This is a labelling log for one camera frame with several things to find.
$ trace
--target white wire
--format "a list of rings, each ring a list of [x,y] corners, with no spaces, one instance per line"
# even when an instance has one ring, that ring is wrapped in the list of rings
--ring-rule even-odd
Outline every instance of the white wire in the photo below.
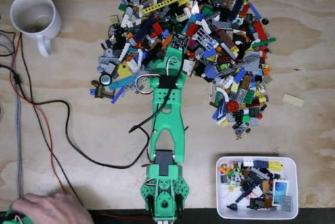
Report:
[[[136,87],[136,90],[138,90],[139,93],[141,94],[145,94],[145,95],[148,95],[148,94],[151,94],[153,91],[150,91],[150,92],[143,92],[141,91],[140,89],[138,89],[138,86],[137,86],[137,82],[140,78],[142,77],[148,77],[148,76],[161,76],[159,74],[143,74],[143,75],[139,75],[136,80],[135,80],[135,87]]]
[[[18,215],[15,216],[15,221],[19,221],[20,224],[24,224],[23,221],[21,220],[21,218]]]
[[[179,63],[178,58],[175,57],[174,55],[171,56],[171,57],[169,57],[169,58],[167,59],[166,67],[165,67],[165,69],[166,69],[166,75],[167,75],[167,76],[169,75],[169,63],[170,63],[171,59],[173,59],[173,58],[175,58],[175,59],[177,60],[177,62],[171,63],[171,65],[175,65],[175,64],[178,64],[178,63]]]

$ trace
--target white plastic bin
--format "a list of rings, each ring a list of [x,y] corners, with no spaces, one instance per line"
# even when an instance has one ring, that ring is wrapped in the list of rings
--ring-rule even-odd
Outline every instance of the white plastic bin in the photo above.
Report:
[[[230,164],[231,162],[243,162],[244,160],[262,160],[280,162],[283,169],[280,172],[274,172],[281,175],[281,179],[288,180],[288,196],[292,197],[292,211],[281,211],[280,206],[277,211],[269,211],[267,209],[253,210],[247,208],[249,200],[243,199],[238,203],[238,210],[233,211],[227,208],[222,199],[222,191],[225,190],[224,184],[220,180],[220,171],[218,167],[221,164]],[[264,156],[227,156],[221,157],[216,163],[216,208],[219,215],[226,219],[255,219],[255,220],[290,220],[294,219],[299,212],[298,208],[298,181],[297,167],[295,162],[285,157],[264,157]]]

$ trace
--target finger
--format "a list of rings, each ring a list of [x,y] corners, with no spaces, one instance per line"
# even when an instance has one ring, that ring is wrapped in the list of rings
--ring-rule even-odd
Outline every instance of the finger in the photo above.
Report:
[[[26,216],[31,216],[35,211],[36,205],[25,199],[17,199],[12,204],[12,210],[20,212]]]
[[[41,202],[42,199],[44,199],[45,197],[43,196],[39,196],[39,195],[36,195],[36,194],[25,194],[23,196],[24,199],[32,202],[32,203],[39,203]]]

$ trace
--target grey cable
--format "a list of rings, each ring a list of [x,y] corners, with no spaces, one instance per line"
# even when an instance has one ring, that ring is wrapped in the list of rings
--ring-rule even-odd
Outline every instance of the grey cable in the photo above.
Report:
[[[10,44],[12,46],[13,52],[15,51],[14,45],[9,39]],[[9,53],[10,49],[0,44],[1,47],[4,47]],[[13,70],[16,71],[15,63],[13,63]],[[17,175],[16,175],[16,189],[17,195],[19,198],[22,197],[22,151],[21,151],[21,100],[18,94],[15,94],[16,100],[16,112],[15,112],[15,126],[16,126],[16,142],[17,142]]]

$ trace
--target human hand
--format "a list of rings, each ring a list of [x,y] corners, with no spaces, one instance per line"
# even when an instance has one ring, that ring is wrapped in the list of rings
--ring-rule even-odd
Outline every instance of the human hand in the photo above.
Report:
[[[35,224],[93,224],[88,211],[68,194],[53,197],[25,194],[23,199],[13,202],[12,210],[26,215]]]

